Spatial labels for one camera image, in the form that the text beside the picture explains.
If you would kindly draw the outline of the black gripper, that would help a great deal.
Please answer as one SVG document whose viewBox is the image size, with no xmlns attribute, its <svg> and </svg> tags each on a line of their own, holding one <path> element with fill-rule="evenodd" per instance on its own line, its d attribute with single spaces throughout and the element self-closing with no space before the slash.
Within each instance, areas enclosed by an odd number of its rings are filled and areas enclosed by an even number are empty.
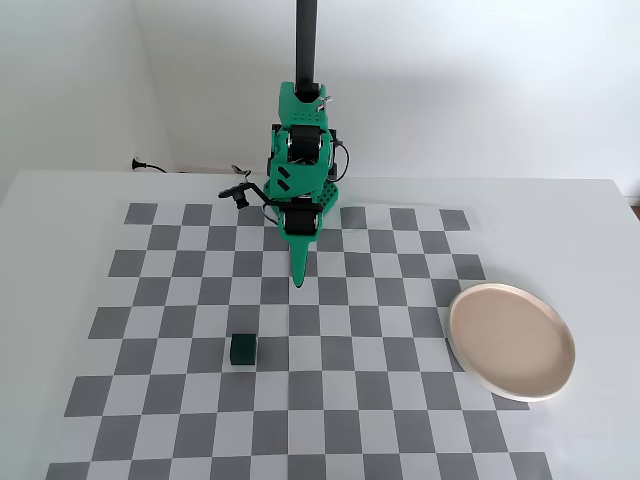
<svg viewBox="0 0 640 480">
<path fill-rule="evenodd" d="M 300 288 L 306 276 L 310 244 L 319 236 L 321 204 L 311 198 L 293 198 L 280 202 L 277 208 L 279 230 L 290 247 L 293 283 Z"/>
</svg>

